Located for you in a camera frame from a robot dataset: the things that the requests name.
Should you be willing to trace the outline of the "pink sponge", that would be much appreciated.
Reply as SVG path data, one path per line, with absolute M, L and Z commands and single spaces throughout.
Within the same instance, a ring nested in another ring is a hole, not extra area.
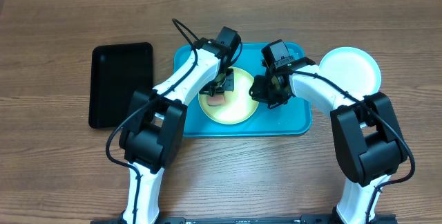
M 224 95 L 208 96 L 206 103 L 208 106 L 221 106 L 225 103 L 225 97 Z

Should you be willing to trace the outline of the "yellow-green plate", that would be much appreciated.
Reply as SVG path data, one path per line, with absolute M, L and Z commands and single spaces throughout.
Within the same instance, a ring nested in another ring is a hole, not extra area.
M 222 94 L 224 101 L 214 101 L 208 95 L 198 96 L 203 112 L 213 121 L 220 124 L 238 124 L 251 117 L 258 108 L 258 102 L 249 95 L 253 77 L 241 68 L 233 69 L 233 91 Z

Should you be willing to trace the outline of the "light blue plate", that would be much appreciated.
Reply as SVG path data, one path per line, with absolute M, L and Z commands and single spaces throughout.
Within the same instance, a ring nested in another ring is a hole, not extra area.
M 381 87 L 378 64 L 369 53 L 359 48 L 335 48 L 322 58 L 319 67 L 323 77 L 346 91 L 371 95 Z

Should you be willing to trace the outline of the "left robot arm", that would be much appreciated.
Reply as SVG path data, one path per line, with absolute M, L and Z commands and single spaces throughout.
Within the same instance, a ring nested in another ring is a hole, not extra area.
M 225 84 L 237 49 L 213 42 L 194 46 L 170 78 L 148 93 L 134 92 L 128 116 L 116 128 L 130 171 L 128 202 L 118 223 L 156 222 L 164 170 L 181 144 L 188 105 L 201 90 Z

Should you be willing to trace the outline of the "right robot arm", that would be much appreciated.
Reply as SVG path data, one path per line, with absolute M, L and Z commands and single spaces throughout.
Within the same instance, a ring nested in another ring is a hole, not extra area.
M 270 109 L 297 97 L 330 119 L 336 159 L 346 177 L 330 223 L 396 223 L 394 215 L 375 213 L 377 201 L 384 187 L 403 183 L 416 171 L 392 103 L 379 91 L 380 73 L 377 64 L 316 65 L 304 57 L 268 66 L 249 90 Z

